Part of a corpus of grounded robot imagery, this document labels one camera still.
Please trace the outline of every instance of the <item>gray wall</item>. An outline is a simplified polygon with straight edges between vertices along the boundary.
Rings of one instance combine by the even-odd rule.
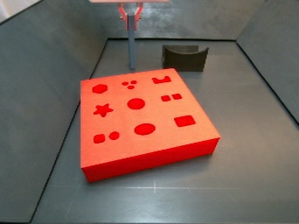
[[[298,0],[267,0],[238,43],[299,122],[298,13]]]
[[[170,0],[146,3],[138,38],[237,39],[265,0]],[[111,38],[126,38],[115,3],[95,3]],[[127,4],[127,11],[137,8]]]
[[[30,221],[107,37],[89,1],[38,3],[0,26],[0,222]]]

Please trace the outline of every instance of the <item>circular hole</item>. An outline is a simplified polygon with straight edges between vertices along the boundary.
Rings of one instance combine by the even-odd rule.
[[[111,140],[118,140],[119,139],[119,133],[117,131],[114,131],[110,135],[109,135],[109,138]]]
[[[141,136],[150,135],[155,132],[155,126],[151,123],[142,123],[135,127],[135,133]]]
[[[95,144],[102,144],[105,142],[106,142],[106,136],[103,134],[94,136],[94,143]]]
[[[127,103],[131,109],[142,109],[146,106],[146,101],[141,98],[131,99]]]

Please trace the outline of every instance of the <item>black object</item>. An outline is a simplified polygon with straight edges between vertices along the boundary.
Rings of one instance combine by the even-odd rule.
[[[163,68],[175,68],[181,72],[202,72],[210,48],[199,52],[198,45],[165,45]]]

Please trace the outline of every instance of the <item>red foam block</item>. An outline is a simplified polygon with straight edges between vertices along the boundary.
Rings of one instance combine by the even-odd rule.
[[[81,90],[89,182],[215,151],[221,134],[174,69],[85,80]]]

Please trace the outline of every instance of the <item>star-shaped hole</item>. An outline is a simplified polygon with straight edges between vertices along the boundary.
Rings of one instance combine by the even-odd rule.
[[[98,110],[94,112],[94,115],[102,115],[103,117],[107,116],[109,112],[113,112],[114,109],[109,107],[109,103],[105,106],[98,105]]]

